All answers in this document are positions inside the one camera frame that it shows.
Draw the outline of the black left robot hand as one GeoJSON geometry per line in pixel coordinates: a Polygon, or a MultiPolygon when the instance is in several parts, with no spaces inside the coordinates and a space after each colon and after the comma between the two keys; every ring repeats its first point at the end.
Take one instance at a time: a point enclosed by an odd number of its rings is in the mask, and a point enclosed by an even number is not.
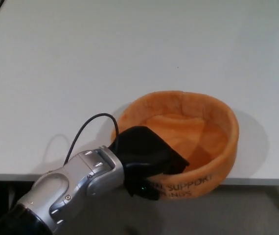
{"type": "Polygon", "coordinates": [[[189,162],[146,126],[133,126],[114,139],[108,148],[120,160],[123,185],[130,196],[157,201],[162,192],[149,177],[182,173],[189,162]]]}

